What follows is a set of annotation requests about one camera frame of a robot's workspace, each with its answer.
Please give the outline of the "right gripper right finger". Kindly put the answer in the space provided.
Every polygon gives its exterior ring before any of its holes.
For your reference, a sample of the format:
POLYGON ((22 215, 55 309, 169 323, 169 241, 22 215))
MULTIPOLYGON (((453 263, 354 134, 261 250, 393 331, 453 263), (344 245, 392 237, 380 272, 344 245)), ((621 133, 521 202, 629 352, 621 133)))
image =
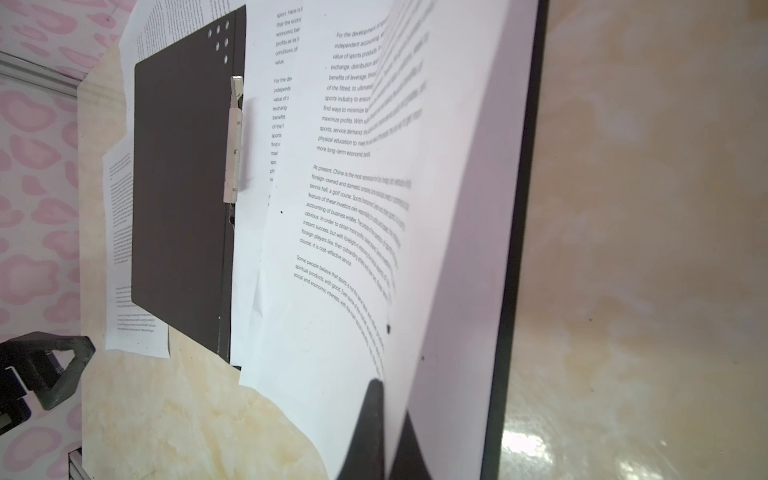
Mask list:
POLYGON ((409 413, 406 413, 390 480, 431 480, 409 413))

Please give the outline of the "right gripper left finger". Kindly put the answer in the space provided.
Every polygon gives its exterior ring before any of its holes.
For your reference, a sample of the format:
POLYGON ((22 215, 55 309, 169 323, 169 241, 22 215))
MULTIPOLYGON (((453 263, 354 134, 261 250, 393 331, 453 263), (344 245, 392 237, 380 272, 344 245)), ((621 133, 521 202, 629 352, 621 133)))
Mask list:
POLYGON ((368 384, 338 480, 384 478, 383 422, 384 386, 381 380, 374 379, 368 384))

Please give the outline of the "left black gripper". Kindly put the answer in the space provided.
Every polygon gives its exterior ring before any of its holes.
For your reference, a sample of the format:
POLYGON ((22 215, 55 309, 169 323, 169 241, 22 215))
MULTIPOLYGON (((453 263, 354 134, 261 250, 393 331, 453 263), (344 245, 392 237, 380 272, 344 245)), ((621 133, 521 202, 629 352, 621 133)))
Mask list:
POLYGON ((95 352, 87 336, 37 331, 2 342, 0 434, 30 419, 29 392, 45 411, 68 400, 95 352))

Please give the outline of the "printed paper sheet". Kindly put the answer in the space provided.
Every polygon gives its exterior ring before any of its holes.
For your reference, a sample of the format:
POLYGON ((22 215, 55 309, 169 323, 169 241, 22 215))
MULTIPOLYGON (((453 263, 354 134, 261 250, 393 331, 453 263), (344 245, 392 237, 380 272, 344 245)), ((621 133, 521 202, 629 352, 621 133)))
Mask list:
POLYGON ((134 130, 136 64, 245 4, 237 0, 136 2, 119 40, 129 135, 134 130))
POLYGON ((302 1, 247 1, 241 169, 235 212, 230 364, 248 357, 266 217, 285 136, 302 1))

